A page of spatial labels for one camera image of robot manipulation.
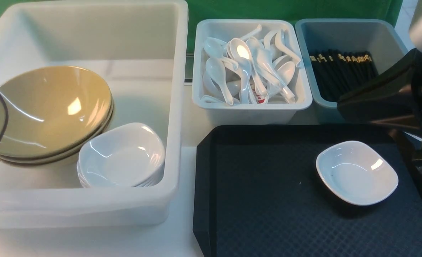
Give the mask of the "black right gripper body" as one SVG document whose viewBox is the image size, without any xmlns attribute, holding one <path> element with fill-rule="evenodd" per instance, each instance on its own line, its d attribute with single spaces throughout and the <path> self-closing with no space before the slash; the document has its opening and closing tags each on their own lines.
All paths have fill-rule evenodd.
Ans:
<svg viewBox="0 0 422 257">
<path fill-rule="evenodd" d="M 377 124 L 420 137 L 412 162 L 422 174 L 422 52 L 411 49 L 364 86 L 342 95 L 337 109 L 347 122 Z"/>
</svg>

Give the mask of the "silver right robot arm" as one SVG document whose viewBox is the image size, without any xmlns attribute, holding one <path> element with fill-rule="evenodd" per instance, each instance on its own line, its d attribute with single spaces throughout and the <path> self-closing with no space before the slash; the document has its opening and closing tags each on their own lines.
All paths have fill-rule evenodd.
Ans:
<svg viewBox="0 0 422 257">
<path fill-rule="evenodd" d="M 422 138 L 422 0 L 416 6 L 409 37 L 414 48 L 397 63 L 340 97 L 337 109 L 346 121 L 377 124 Z M 422 140 L 412 162 L 422 174 Z"/>
</svg>

